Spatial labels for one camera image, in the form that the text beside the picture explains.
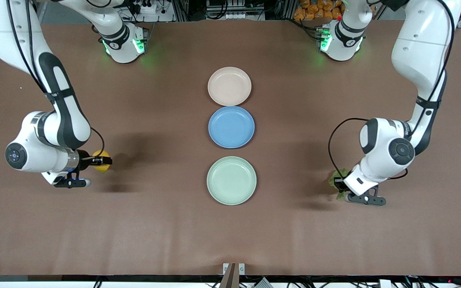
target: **blue plate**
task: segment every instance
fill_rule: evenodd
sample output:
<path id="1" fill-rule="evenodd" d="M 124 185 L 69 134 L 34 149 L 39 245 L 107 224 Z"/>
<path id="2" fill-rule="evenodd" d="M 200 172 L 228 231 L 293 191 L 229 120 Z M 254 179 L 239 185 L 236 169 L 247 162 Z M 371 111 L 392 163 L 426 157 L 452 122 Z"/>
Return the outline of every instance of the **blue plate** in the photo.
<path id="1" fill-rule="evenodd" d="M 250 113 L 237 106 L 218 109 L 209 120 L 211 139 L 223 148 L 234 149 L 247 144 L 256 125 Z"/>

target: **table surface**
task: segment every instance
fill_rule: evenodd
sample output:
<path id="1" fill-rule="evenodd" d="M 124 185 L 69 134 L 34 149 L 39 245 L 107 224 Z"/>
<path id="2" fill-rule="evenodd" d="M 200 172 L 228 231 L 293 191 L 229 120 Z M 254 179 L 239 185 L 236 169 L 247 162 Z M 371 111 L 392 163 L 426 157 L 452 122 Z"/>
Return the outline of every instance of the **table surface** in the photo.
<path id="1" fill-rule="evenodd" d="M 461 29 L 430 147 L 407 177 L 387 181 L 381 208 L 335 200 L 327 141 L 348 117 L 410 118 L 417 92 L 392 67 L 401 22 L 373 21 L 347 62 L 318 53 L 289 22 L 158 24 L 148 55 L 118 64 L 87 25 L 44 26 L 91 125 L 114 165 L 63 190 L 13 170 L 3 151 L 24 116 L 51 106 L 31 77 L 0 61 L 0 274 L 461 275 Z M 207 122 L 220 108 L 207 93 L 217 69 L 252 82 L 241 106 L 256 133 L 236 150 L 216 146 Z M 362 123 L 335 135 L 351 168 L 363 154 Z M 99 149 L 94 135 L 84 146 Z M 256 169 L 242 205 L 206 189 L 212 163 L 235 155 Z"/>

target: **white plate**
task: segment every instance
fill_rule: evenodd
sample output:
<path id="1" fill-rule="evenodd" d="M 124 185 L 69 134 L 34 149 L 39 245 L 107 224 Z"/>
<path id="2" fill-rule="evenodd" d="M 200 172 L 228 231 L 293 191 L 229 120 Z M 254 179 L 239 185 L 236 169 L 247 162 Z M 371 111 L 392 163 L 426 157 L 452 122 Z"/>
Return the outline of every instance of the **white plate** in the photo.
<path id="1" fill-rule="evenodd" d="M 207 91 L 214 102 L 223 106 L 236 106 L 249 97 L 252 81 L 245 71 L 236 67 L 225 67 L 211 75 Z"/>

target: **plate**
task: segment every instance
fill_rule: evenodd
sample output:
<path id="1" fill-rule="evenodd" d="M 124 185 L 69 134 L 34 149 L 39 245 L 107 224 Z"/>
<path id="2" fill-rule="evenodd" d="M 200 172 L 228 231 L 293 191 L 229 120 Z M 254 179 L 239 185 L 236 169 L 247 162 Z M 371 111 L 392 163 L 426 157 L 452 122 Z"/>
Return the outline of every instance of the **plate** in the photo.
<path id="1" fill-rule="evenodd" d="M 250 113 L 237 106 L 226 106 L 216 110 L 209 119 L 209 135 L 219 146 L 227 149 L 247 144 L 256 125 Z"/>
<path id="2" fill-rule="evenodd" d="M 236 67 L 225 67 L 211 75 L 207 91 L 214 102 L 222 106 L 236 106 L 249 97 L 252 81 L 245 71 Z"/>
<path id="3" fill-rule="evenodd" d="M 221 204 L 238 205 L 254 193 L 257 176 L 254 167 L 243 158 L 223 157 L 207 173 L 207 189 Z"/>

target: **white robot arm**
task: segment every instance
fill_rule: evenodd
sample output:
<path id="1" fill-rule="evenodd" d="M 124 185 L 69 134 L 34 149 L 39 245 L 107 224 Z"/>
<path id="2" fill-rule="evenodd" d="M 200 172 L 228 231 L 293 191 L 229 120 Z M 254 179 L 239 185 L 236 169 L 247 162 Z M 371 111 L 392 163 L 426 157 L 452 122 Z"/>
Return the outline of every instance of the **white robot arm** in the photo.
<path id="1" fill-rule="evenodd" d="M 322 47 L 335 60 L 348 60 L 358 51 L 371 20 L 366 0 L 345 2 L 342 21 L 331 22 L 331 40 Z M 358 196 L 402 172 L 428 147 L 446 85 L 446 51 L 461 12 L 461 0 L 381 2 L 394 10 L 405 6 L 406 20 L 391 58 L 396 71 L 415 84 L 418 95 L 411 120 L 373 118 L 362 127 L 360 144 L 366 155 L 344 179 Z"/>
<path id="2" fill-rule="evenodd" d="M 143 51 L 136 43 L 143 40 L 142 29 L 124 24 L 115 9 L 82 0 L 62 0 L 87 17 L 108 43 L 107 49 L 117 62 L 130 62 Z M 122 0 L 111 0 L 111 6 Z M 21 171 L 42 173 L 56 186 L 88 186 L 88 179 L 73 179 L 89 165 L 110 164 L 108 157 L 90 157 L 79 150 L 91 134 L 69 77 L 60 60 L 51 53 L 38 18 L 28 0 L 0 0 L 0 58 L 29 73 L 53 105 L 51 112 L 32 112 L 22 121 L 18 136 L 7 146 L 8 164 Z"/>

